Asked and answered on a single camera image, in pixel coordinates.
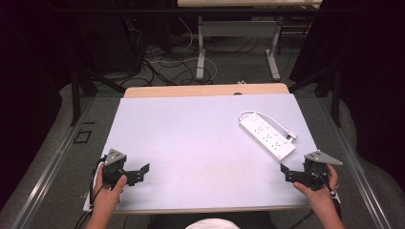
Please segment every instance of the human hand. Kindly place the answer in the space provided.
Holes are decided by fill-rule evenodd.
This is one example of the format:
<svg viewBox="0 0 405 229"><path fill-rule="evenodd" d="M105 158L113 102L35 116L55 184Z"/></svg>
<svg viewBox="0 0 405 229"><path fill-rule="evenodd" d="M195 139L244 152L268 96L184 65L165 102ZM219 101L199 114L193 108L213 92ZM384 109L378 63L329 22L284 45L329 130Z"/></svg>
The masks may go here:
<svg viewBox="0 0 405 229"><path fill-rule="evenodd" d="M121 176L113 190L103 183L102 172L104 164L98 168L96 185L93 188L94 208L92 217L86 228L106 228L111 215L116 210L119 195L123 192L127 177Z"/></svg>
<svg viewBox="0 0 405 229"><path fill-rule="evenodd" d="M330 187L335 192L338 175L333 167L329 164L327 166L330 171ZM299 182L294 182L293 186L308 198L310 207L321 220L324 228L344 228L333 204L330 190L326 186L318 191L312 191Z"/></svg>

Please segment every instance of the white tabletop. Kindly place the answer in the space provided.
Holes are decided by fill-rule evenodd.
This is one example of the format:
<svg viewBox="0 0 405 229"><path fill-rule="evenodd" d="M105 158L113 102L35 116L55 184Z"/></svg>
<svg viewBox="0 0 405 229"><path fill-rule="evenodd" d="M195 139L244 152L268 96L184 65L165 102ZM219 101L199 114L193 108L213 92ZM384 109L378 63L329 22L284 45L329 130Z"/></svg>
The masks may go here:
<svg viewBox="0 0 405 229"><path fill-rule="evenodd" d="M269 7L320 5L322 0L179 0L180 7Z"/></svg>
<svg viewBox="0 0 405 229"><path fill-rule="evenodd" d="M150 171L142 183L125 187L117 213L308 206L279 163L239 127L246 110L298 134L295 151L282 162L303 171L304 155L316 146L293 94L122 98L102 154L114 148L127 155L125 170L150 163Z"/></svg>

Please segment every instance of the person's left hand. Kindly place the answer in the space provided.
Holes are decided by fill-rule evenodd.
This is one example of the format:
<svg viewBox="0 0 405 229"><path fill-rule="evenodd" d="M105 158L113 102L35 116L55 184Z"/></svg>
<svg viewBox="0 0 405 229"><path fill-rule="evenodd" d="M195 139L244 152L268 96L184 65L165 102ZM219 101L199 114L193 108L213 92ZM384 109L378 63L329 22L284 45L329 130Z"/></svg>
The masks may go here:
<svg viewBox="0 0 405 229"><path fill-rule="evenodd" d="M102 181L103 169L104 164L101 164L98 168L96 185L93 189L93 213L89 223L87 224L87 228L91 228L92 226L100 228L108 225L111 215L116 210L119 195L123 192L123 188L127 181L126 175L123 175L119 178L114 189L109 190L109 186L106 186Z"/></svg>

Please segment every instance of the table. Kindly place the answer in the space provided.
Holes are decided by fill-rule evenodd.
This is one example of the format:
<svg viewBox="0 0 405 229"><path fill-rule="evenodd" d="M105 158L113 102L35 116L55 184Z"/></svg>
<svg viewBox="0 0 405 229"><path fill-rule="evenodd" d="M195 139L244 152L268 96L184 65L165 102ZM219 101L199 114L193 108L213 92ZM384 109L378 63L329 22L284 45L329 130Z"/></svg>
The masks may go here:
<svg viewBox="0 0 405 229"><path fill-rule="evenodd" d="M102 154L114 148L127 155L125 170L150 163L150 171L142 183L125 188L116 213L308 206L307 199L285 182L279 163L239 127L239 112L245 110L260 110L299 135L293 141L296 150L283 163L302 171L304 154L316 146L284 84L128 89Z"/></svg>
<svg viewBox="0 0 405 229"><path fill-rule="evenodd" d="M309 6L320 5L322 0L179 0L180 7L280 7L280 6ZM205 49L203 38L205 36L261 36L272 37L270 49L266 50L266 58L270 67L271 77L274 81L281 80L274 59L278 38L280 36L283 17L276 21L203 21L199 17L199 59L196 79L203 79Z"/></svg>

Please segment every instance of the white power strip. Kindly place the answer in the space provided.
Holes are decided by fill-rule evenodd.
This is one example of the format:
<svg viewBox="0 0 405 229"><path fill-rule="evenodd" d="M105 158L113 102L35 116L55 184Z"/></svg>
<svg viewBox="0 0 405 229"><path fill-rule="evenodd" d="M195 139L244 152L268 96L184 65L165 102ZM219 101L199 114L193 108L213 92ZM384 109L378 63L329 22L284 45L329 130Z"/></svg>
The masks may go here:
<svg viewBox="0 0 405 229"><path fill-rule="evenodd" d="M239 125L278 162L295 149L289 140L256 113L242 119Z"/></svg>

